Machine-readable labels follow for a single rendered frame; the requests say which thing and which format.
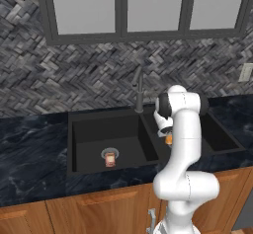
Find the dark grey faucet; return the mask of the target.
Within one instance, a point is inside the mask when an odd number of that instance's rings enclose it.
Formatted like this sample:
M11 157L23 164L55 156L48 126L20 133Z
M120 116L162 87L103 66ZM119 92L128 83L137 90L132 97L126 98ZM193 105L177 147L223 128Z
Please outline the dark grey faucet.
M143 73L142 67L138 66L133 79L131 81L131 85L136 88L136 105L135 111L139 114L143 112Z

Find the grey sink drain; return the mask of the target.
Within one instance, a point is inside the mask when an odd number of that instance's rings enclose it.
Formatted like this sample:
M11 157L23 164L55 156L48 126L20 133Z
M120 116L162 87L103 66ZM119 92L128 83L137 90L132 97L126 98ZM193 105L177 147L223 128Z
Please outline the grey sink drain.
M107 153L114 153L115 154L115 159L117 159L120 156L119 150L117 148L114 148L114 147L108 147L108 148L105 148L104 150L102 150L101 157L103 159L106 159L106 154Z

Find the grey appliance front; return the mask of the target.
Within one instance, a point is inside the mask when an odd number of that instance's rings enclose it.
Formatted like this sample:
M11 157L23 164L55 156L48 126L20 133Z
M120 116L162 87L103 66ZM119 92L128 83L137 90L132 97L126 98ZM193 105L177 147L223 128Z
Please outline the grey appliance front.
M253 191L246 199L232 230L253 227Z

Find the black double sink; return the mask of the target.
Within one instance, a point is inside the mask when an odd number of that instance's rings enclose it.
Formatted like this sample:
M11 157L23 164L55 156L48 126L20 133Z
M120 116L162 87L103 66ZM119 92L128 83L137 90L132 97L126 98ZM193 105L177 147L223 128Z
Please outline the black double sink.
M171 147L158 135L153 113L147 105L141 114L132 108L70 114L67 174L107 171L107 150L115 151L117 170L167 162Z

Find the white wall outlet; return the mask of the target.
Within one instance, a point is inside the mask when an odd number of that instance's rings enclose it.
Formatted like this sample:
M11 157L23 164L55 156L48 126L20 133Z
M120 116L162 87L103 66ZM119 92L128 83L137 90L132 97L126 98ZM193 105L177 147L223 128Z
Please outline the white wall outlet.
M239 82L248 82L253 72L253 63L244 63L240 72Z

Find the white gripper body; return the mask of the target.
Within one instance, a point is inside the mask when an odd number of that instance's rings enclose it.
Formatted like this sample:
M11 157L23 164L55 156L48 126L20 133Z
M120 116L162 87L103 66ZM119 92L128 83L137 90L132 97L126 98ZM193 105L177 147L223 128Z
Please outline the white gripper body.
M172 127L171 126L164 127L164 128L157 131L157 135L159 137L165 137L165 136L171 135L171 134L172 134Z

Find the brown bar soap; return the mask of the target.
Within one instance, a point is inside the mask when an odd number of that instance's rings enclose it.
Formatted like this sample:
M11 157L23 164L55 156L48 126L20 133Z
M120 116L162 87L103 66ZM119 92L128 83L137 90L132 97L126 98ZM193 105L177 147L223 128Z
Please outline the brown bar soap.
M105 160L106 160L106 166L108 168L116 166L116 157L114 153L107 153Z

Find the dark grey window frame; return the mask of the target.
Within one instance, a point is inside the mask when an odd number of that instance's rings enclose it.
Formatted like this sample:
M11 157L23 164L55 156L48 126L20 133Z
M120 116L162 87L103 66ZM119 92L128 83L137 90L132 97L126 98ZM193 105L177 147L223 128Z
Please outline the dark grey window frame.
M46 43L234 38L253 0L39 0Z

